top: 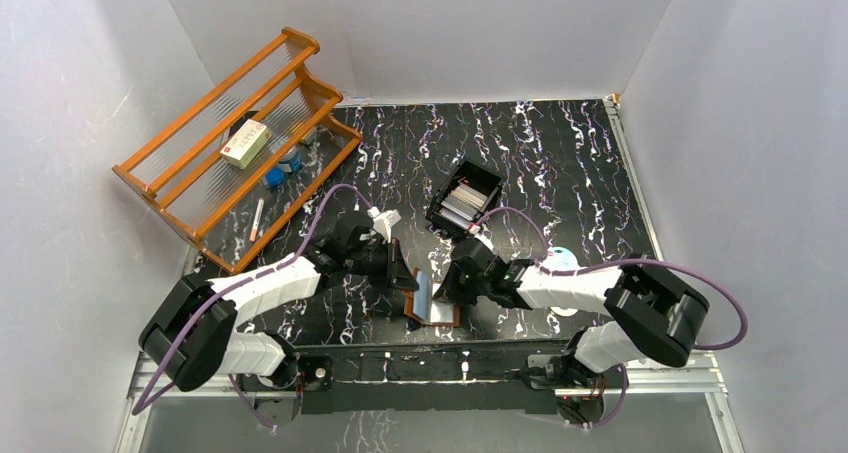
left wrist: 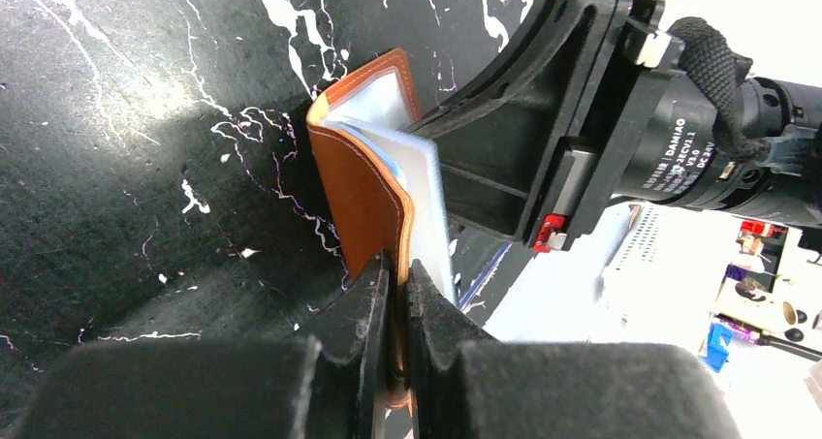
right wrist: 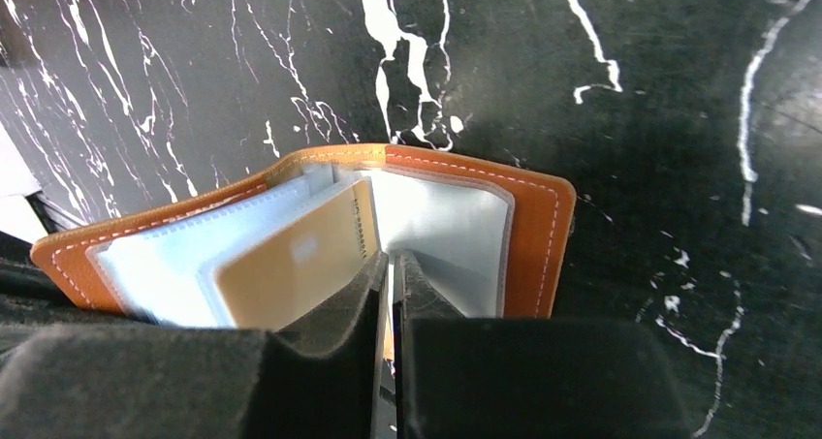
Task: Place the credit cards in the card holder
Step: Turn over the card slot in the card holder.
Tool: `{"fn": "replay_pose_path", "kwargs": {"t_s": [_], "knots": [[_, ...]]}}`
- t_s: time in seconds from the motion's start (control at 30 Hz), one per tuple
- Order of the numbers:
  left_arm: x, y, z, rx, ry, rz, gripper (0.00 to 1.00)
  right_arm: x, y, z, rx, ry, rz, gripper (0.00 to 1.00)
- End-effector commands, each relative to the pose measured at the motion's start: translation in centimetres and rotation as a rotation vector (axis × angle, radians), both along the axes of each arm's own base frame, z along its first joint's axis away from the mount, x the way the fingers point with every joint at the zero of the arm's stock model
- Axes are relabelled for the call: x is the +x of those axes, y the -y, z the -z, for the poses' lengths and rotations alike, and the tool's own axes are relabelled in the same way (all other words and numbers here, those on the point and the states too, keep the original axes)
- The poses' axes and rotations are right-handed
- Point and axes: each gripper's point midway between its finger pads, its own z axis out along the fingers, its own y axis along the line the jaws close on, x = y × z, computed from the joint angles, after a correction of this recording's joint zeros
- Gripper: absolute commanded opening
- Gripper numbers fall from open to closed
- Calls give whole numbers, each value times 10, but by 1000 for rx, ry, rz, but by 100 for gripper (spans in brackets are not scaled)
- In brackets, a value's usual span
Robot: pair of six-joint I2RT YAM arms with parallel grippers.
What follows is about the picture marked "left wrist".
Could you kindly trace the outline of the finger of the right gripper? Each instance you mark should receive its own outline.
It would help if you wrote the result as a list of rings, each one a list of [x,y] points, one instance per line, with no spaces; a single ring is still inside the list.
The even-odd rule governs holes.
[[[633,0],[535,0],[511,41],[412,126],[434,141],[449,215],[536,239],[553,212],[562,146],[583,127]]]

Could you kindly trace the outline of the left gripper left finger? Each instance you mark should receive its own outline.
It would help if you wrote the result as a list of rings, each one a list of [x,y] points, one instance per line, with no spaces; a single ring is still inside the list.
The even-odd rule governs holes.
[[[374,438],[383,433],[391,259],[279,340],[94,343],[46,378],[16,438]]]

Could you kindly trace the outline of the brown leather card holder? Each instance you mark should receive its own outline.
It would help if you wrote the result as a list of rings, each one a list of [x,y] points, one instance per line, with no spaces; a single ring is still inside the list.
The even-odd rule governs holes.
[[[388,404],[413,394],[403,319],[413,262],[456,301],[443,180],[434,141],[411,134],[421,119],[406,52],[394,48],[332,84],[306,125],[346,268],[358,276],[372,255],[391,260]]]

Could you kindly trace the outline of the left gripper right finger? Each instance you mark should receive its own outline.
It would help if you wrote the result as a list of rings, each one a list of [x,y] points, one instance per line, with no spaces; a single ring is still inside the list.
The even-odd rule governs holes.
[[[504,343],[414,262],[405,285],[418,438],[736,438],[707,369],[681,347]]]

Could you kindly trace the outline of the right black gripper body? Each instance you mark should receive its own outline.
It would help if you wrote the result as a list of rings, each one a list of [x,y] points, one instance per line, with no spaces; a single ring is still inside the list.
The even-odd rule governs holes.
[[[608,206],[646,201],[795,227],[802,248],[819,249],[820,88],[751,77],[751,60],[702,18],[677,20],[669,37],[658,85],[602,85],[593,134],[564,149],[571,192],[535,247],[568,248]]]

